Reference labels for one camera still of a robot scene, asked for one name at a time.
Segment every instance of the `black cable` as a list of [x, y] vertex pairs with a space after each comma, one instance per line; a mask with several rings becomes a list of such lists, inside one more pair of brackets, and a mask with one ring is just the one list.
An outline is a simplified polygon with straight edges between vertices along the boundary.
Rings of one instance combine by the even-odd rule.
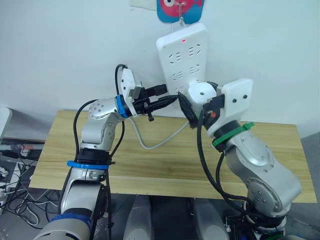
[[48, 199], [49, 201], [51, 201], [51, 202], [57, 202], [57, 201], [59, 201], [59, 198], [58, 199], [51, 199], [50, 197], [51, 197], [51, 195], [53, 194], [53, 193], [57, 193], [57, 190], [51, 190], [51, 192], [49, 192], [47, 195], [45, 195], [44, 197], [46, 198], [46, 199]]
[[14, 211], [16, 214], [22, 214], [27, 210], [27, 206], [28, 204], [26, 203], [25, 199], [22, 198], [23, 202], [21, 202], [20, 204], [18, 204], [15, 208], [11, 208], [10, 204], [8, 205], [8, 208], [12, 211]]
[[61, 196], [62, 197], [60, 197], [60, 199], [59, 199], [58, 211], [57, 211], [58, 214], [61, 214], [61, 202], [62, 202], [63, 196], [65, 194], [65, 191], [66, 191], [67, 183], [68, 183], [68, 180], [69, 180], [69, 177], [70, 177], [70, 174], [71, 174], [71, 169], [72, 169], [72, 167], [70, 167], [70, 169], [69, 169], [69, 171], [68, 171], [68, 173], [66, 175], [66, 178], [64, 180], [64, 184], [63, 184], [63, 187], [62, 187], [62, 190], [61, 190]]
[[[118, 86], [118, 71], [119, 71], [119, 68], [126, 69], [127, 66], [124, 65], [124, 64], [118, 64], [118, 65], [116, 66], [116, 68], [115, 68], [115, 71], [114, 71], [114, 83], [115, 83], [115, 90], [116, 90], [116, 94], [117, 94], [117, 95], [120, 94], [120, 93], [119, 93], [119, 86]], [[125, 135], [125, 122], [122, 121], [121, 136], [120, 136], [119, 141], [118, 141], [117, 144], [115, 145], [115, 147], [114, 147], [114, 149], [113, 149], [113, 151], [112, 151], [112, 153], [111, 153], [111, 155], [110, 155], [111, 158], [115, 155], [118, 147], [120, 146], [120, 144], [121, 144], [121, 142], [122, 142], [122, 140], [123, 140], [123, 138], [124, 138], [124, 135]]]
[[27, 165], [27, 164], [22, 160], [22, 158], [21, 158], [21, 153], [24, 151], [25, 145], [23, 145], [23, 144], [20, 144], [20, 145], [23, 147], [22, 149], [19, 148], [20, 152], [18, 151], [18, 145], [15, 145], [15, 151], [16, 151], [16, 153], [18, 154], [18, 157], [20, 158], [21, 162], [22, 162], [24, 165]]
[[20, 183], [20, 181], [21, 181], [21, 176], [22, 176], [22, 174], [24, 174], [26, 171], [27, 171], [26, 165], [23, 164], [23, 165], [22, 165], [22, 168], [20, 169], [20, 175], [17, 175], [17, 174], [15, 174], [14, 172], [12, 173], [13, 175], [16, 175], [16, 176], [18, 177], [18, 182], [17, 182], [17, 184], [16, 184], [16, 186], [15, 186], [15, 188], [14, 188], [14, 193], [12, 193], [12, 194], [10, 195], [10, 199], [9, 199], [9, 201], [8, 201], [9, 203], [13, 200], [13, 197], [17, 195], [17, 191], [18, 191], [18, 189], [20, 188], [20, 185], [21, 185], [21, 183]]
[[95, 238], [97, 222], [98, 222], [98, 219], [95, 218], [95, 219], [93, 220], [93, 223], [92, 223], [92, 228], [91, 228], [89, 240], [94, 240], [94, 238]]
[[55, 200], [55, 201], [59, 201], [59, 199], [60, 199], [60, 193], [58, 192], [58, 190], [55, 190], [55, 193], [56, 193], [56, 196], [58, 197], [58, 200]]
[[4, 189], [4, 191], [7, 192], [7, 187], [8, 187], [8, 186], [10, 186], [10, 185], [12, 185], [12, 184], [19, 183], [19, 182], [25, 182], [25, 181], [30, 181], [30, 180], [29, 180], [29, 179], [19, 180], [19, 181], [15, 181], [15, 182], [12, 182], [12, 183], [9, 183], [9, 184], [7, 184], [7, 183], [8, 183], [8, 182], [7, 182], [4, 186], [1, 186], [0, 189]]
[[105, 184], [106, 184], [106, 194], [107, 194], [107, 203], [108, 203], [108, 240], [111, 240], [112, 237], [112, 206], [111, 206], [111, 190], [109, 182], [109, 170], [105, 170]]
[[27, 201], [28, 203], [32, 203], [33, 205], [35, 205], [37, 208], [41, 209], [42, 211], [48, 213], [48, 214], [57, 214], [56, 212], [51, 212], [51, 211], [47, 211], [45, 209], [43, 209], [42, 207], [40, 207], [39, 205], [35, 204], [34, 202], [32, 201]]
[[74, 135], [74, 141], [75, 141], [75, 156], [74, 156], [74, 161], [77, 160], [77, 156], [79, 153], [79, 141], [78, 141], [78, 134], [77, 134], [77, 121], [78, 121], [78, 117], [79, 114], [81, 113], [81, 111], [88, 106], [89, 104], [92, 104], [93, 102], [95, 102], [95, 100], [91, 100], [91, 101], [87, 101], [85, 104], [83, 104], [78, 111], [76, 112], [74, 119], [73, 119], [73, 135]]
[[21, 194], [19, 194], [18, 196], [16, 196], [15, 198], [12, 198], [12, 199], [10, 199], [10, 201], [7, 201], [5, 204], [3, 204], [3, 205], [1, 205], [0, 206], [0, 208], [4, 208], [4, 206], [6, 206], [6, 205], [8, 205], [8, 204], [10, 204], [10, 203], [12, 203], [12, 201], [13, 200], [16, 200], [17, 198], [19, 198], [21, 195], [23, 195], [23, 194], [25, 194], [25, 192], [23, 192], [23, 193], [21, 193]]
[[204, 109], [201, 110], [200, 115], [199, 115], [199, 119], [198, 119], [198, 124], [197, 124], [197, 134], [196, 134], [196, 139], [197, 139], [197, 148], [198, 148], [198, 153], [199, 153], [199, 157], [200, 157], [200, 162], [203, 168], [203, 171], [206, 175], [206, 177], [208, 178], [209, 182], [211, 183], [211, 185], [215, 188], [215, 190], [217, 190], [218, 193], [220, 193], [223, 197], [223, 199], [234, 209], [238, 210], [239, 212], [243, 213], [243, 214], [251, 214], [251, 212], [248, 212], [244, 209], [242, 209], [241, 207], [237, 206], [236, 204], [234, 204], [230, 199], [228, 198], [233, 198], [233, 199], [237, 199], [237, 200], [244, 200], [244, 201], [248, 201], [249, 203], [252, 203], [252, 201], [244, 196], [235, 196], [229, 193], [226, 193], [222, 190], [221, 186], [219, 186], [216, 181], [214, 180], [213, 176], [210, 173], [210, 170], [207, 166], [206, 163], [206, 159], [205, 159], [205, 155], [204, 155], [204, 150], [202, 147], [202, 137], [201, 137], [201, 131], [202, 131], [202, 125], [203, 125], [203, 118], [204, 118]]
[[7, 210], [7, 209], [5, 209], [5, 208], [3, 208], [3, 210], [6, 211], [6, 212], [8, 212], [8, 213], [11, 213], [11, 214], [14, 214], [14, 215], [18, 216], [18, 217], [21, 218], [23, 221], [25, 221], [26, 224], [28, 224], [30, 227], [32, 227], [32, 228], [34, 228], [34, 229], [38, 229], [38, 230], [42, 230], [42, 229], [43, 229], [43, 228], [41, 228], [41, 227], [32, 226], [32, 225], [31, 225], [30, 223], [28, 223], [27, 220], [25, 220], [20, 214], [16, 214], [16, 213], [14, 213], [14, 212], [12, 212], [12, 211], [9, 211], [9, 210]]
[[48, 204], [49, 204], [49, 202], [45, 204], [45, 209], [44, 209], [44, 210], [45, 210], [46, 220], [48, 221], [48, 223], [50, 223], [50, 220], [49, 220], [49, 217], [48, 217], [48, 212], [47, 212], [47, 210], [48, 210]]
[[225, 158], [225, 154], [222, 153], [220, 158], [219, 158], [219, 161], [216, 165], [216, 169], [215, 169], [215, 180], [216, 180], [216, 184], [218, 186], [218, 188], [221, 189], [221, 191], [223, 192], [223, 194], [227, 197], [227, 198], [230, 198], [230, 199], [235, 199], [235, 200], [243, 200], [243, 201], [247, 201], [249, 202], [250, 204], [253, 204], [253, 202], [251, 201], [251, 199], [245, 197], [245, 196], [237, 196], [237, 195], [232, 195], [230, 193], [227, 193], [225, 191], [223, 191], [222, 187], [221, 187], [221, 183], [220, 183], [220, 169], [221, 169], [221, 165], [222, 165], [222, 162]]
[[114, 149], [113, 149], [113, 151], [112, 151], [112, 153], [111, 153], [111, 155], [110, 155], [110, 157], [111, 157], [111, 158], [115, 155], [115, 153], [116, 153], [116, 151], [117, 151], [118, 147], [120, 146], [120, 144], [121, 144], [122, 140], [124, 139], [124, 135], [125, 135], [125, 122], [124, 122], [124, 121], [122, 121], [122, 131], [121, 131], [121, 136], [120, 136], [119, 141], [118, 141], [118, 142], [117, 142], [117, 144], [115, 145], [115, 147], [114, 147]]
[[118, 71], [119, 68], [123, 68], [126, 69], [127, 66], [125, 64], [118, 64], [115, 67], [115, 72], [114, 72], [114, 81], [115, 81], [115, 90], [116, 90], [116, 94], [119, 95], [119, 87], [118, 87]]
[[116, 215], [116, 213], [128, 202], [129, 198], [130, 198], [130, 196], [128, 196], [128, 197], [126, 198], [126, 200], [123, 201], [123, 203], [117, 208], [117, 210], [115, 210], [115, 211], [113, 212], [112, 217], [114, 217], [114, 216]]

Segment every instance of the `white power strip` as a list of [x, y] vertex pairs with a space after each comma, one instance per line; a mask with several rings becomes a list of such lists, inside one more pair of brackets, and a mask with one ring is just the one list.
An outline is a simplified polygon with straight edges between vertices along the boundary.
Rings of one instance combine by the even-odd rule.
[[207, 29], [198, 22], [156, 41], [156, 47], [170, 95], [187, 94], [189, 83], [205, 80]]

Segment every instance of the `black bracket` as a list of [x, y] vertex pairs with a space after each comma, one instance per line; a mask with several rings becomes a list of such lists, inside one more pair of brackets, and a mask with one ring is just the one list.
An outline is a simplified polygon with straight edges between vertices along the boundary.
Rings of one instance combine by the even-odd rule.
[[205, 129], [209, 129], [220, 117], [220, 112], [222, 108], [225, 107], [225, 95], [219, 95], [214, 98], [210, 102], [207, 102], [203, 105], [204, 109], [204, 117], [203, 117], [203, 125]]
[[191, 108], [191, 103], [189, 102], [187, 97], [183, 95], [181, 92], [178, 92], [178, 99], [180, 108], [183, 114], [185, 115], [186, 119], [188, 119], [190, 127], [192, 129], [196, 128], [198, 125], [198, 118]]
[[167, 86], [165, 84], [157, 85], [145, 89], [141, 88], [139, 97], [133, 102], [133, 107], [137, 114], [148, 114], [149, 121], [155, 120], [152, 116], [152, 112], [158, 109], [162, 109], [172, 104], [177, 98], [177, 95], [169, 95], [159, 98], [157, 101], [151, 102], [150, 97], [160, 96], [167, 93]]

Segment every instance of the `floor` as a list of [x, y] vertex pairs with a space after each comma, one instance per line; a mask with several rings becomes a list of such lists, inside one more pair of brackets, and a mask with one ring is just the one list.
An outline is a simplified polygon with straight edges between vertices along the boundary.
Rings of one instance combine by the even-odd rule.
[[[316, 197], [320, 200], [320, 133], [301, 139]], [[123, 238], [126, 220], [135, 200], [134, 195], [113, 194], [112, 239]], [[223, 200], [211, 200], [219, 213], [228, 209]], [[320, 240], [320, 205], [318, 203], [293, 203], [287, 217], [287, 234], [300, 236], [307, 240]], [[152, 196], [152, 220], [155, 240], [196, 240], [198, 239], [192, 216], [189, 214], [189, 202], [182, 197]], [[48, 205], [48, 211], [56, 208]], [[46, 216], [40, 209], [34, 209], [39, 215], [39, 227], [46, 223]], [[107, 219], [102, 218], [96, 228], [95, 240], [105, 240], [107, 236]], [[15, 215], [5, 212], [0, 216], [0, 240], [33, 239], [39, 230], [28, 226]]]

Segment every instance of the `blue ring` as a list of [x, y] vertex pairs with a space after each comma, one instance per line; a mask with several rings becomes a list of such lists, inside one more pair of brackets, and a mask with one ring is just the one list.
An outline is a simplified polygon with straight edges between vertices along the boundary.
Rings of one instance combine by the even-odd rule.
[[74, 161], [68, 161], [66, 163], [68, 167], [78, 168], [78, 169], [95, 169], [95, 170], [106, 170], [109, 169], [109, 165], [88, 165], [88, 164], [80, 164]]
[[117, 95], [115, 97], [116, 99], [116, 103], [118, 104], [118, 108], [119, 108], [119, 113], [121, 114], [122, 117], [124, 117], [125, 119], [128, 118], [128, 115], [126, 113], [126, 110], [124, 108], [124, 106], [122, 105], [122, 102], [121, 102], [121, 96], [120, 95]]
[[90, 217], [88, 217], [88, 216], [75, 214], [75, 213], [71, 213], [71, 212], [70, 213], [63, 213], [63, 214], [60, 214], [60, 215], [52, 218], [50, 223], [53, 221], [60, 220], [60, 219], [78, 219], [78, 220], [84, 222], [88, 226], [89, 230], [91, 231], [92, 222], [91, 222]]

